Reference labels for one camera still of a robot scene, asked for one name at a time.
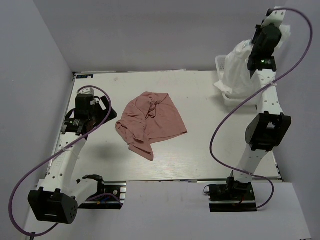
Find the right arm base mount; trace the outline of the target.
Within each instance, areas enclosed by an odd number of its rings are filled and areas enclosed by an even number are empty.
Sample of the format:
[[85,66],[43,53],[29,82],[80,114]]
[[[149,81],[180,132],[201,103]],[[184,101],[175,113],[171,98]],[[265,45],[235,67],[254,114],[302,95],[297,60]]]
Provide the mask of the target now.
[[209,184],[203,193],[209,196],[211,213],[256,212],[256,198],[252,184],[228,177],[225,184]]

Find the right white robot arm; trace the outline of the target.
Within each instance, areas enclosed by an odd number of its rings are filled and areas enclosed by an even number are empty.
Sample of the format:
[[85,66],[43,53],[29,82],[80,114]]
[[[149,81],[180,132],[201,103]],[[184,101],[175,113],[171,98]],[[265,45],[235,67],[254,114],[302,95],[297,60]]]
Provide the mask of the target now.
[[280,26],[280,23],[257,25],[252,39],[253,48],[247,63],[250,79],[258,90],[263,87],[266,90],[256,96],[258,114],[245,131],[247,146],[236,170],[230,175],[234,182],[225,187],[226,195],[233,200],[243,195],[243,186],[252,182],[262,159],[280,145],[292,123],[291,117],[285,115],[280,106],[273,83],[277,71],[273,53],[283,36]]

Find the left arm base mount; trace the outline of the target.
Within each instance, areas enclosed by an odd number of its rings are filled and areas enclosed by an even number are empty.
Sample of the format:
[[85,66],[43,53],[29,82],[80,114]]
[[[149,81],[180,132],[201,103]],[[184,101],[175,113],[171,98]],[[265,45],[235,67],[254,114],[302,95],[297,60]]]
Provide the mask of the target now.
[[126,182],[103,182],[102,191],[89,197],[79,206],[87,210],[120,210],[125,202],[127,192]]

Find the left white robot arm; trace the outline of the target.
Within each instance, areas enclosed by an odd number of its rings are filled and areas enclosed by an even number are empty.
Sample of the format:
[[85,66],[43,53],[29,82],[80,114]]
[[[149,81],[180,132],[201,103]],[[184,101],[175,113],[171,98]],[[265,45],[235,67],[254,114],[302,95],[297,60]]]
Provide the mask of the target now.
[[87,133],[117,117],[106,96],[94,95],[92,88],[77,92],[75,108],[65,116],[51,167],[37,190],[28,195],[29,205],[38,221],[71,224],[86,200],[105,196],[103,177],[87,174],[72,181],[76,163],[85,146]]

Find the pink t shirt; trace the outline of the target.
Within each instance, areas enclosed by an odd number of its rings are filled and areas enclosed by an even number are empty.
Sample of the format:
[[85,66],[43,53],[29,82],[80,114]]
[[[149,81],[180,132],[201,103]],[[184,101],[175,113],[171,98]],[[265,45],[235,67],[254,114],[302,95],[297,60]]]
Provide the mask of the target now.
[[153,161],[151,144],[167,141],[188,132],[168,93],[144,92],[130,101],[115,124],[128,149]]

